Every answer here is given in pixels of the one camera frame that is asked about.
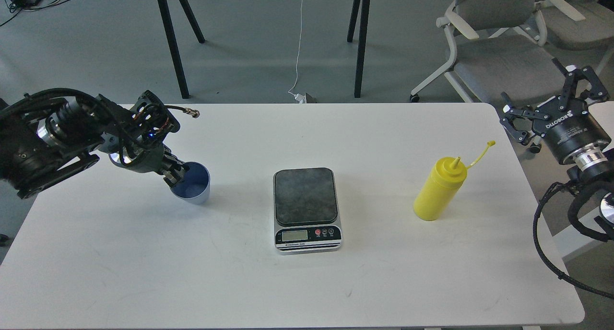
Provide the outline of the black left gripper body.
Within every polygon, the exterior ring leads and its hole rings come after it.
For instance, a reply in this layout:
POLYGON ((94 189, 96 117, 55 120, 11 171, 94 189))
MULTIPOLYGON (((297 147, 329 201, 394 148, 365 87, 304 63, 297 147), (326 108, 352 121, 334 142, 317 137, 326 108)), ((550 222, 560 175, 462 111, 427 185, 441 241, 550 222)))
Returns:
POLYGON ((162 173, 163 140, 178 132, 180 123, 153 92, 146 90, 130 109, 109 105, 117 122, 102 135, 99 150, 116 166, 137 173, 162 173))

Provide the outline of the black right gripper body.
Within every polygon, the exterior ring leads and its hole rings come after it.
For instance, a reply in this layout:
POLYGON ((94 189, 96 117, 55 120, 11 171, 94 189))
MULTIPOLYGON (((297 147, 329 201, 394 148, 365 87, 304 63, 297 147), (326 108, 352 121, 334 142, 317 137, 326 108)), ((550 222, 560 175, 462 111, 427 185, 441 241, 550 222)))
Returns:
POLYGON ((542 137, 560 165, 574 163, 579 149, 589 145, 605 148, 612 142, 583 100, 570 100, 561 110, 558 99, 551 98, 536 111, 540 117, 533 121, 532 130, 542 137))

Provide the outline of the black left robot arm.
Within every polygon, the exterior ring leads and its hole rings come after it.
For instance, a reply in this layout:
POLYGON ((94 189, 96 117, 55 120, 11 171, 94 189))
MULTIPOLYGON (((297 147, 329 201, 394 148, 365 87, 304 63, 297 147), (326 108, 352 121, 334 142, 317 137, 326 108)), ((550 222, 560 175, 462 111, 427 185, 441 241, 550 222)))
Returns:
POLYGON ((175 188, 190 170, 163 140, 180 123, 151 91, 130 108, 103 95, 55 88, 1 103, 1 179, 33 195, 94 166, 97 152, 135 173, 156 173, 175 188))

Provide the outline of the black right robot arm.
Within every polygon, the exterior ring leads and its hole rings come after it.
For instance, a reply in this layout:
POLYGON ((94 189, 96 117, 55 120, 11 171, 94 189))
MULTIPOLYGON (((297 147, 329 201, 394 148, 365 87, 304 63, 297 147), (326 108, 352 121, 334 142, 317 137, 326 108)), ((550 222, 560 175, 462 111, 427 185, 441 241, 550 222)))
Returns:
POLYGON ((565 82, 560 94, 537 106, 515 107, 509 95, 500 124, 513 140, 538 153, 544 142, 557 163, 570 165, 568 182, 555 182, 547 189, 533 216, 532 236, 543 263, 560 279, 576 288, 612 299, 608 293, 570 277, 544 254, 538 239, 538 221, 546 203, 559 191, 568 191, 574 200, 567 219, 580 234, 599 242, 610 242, 613 234, 613 151, 612 138, 589 111, 590 105, 610 99, 607 89, 590 66, 566 68, 553 59, 565 82))

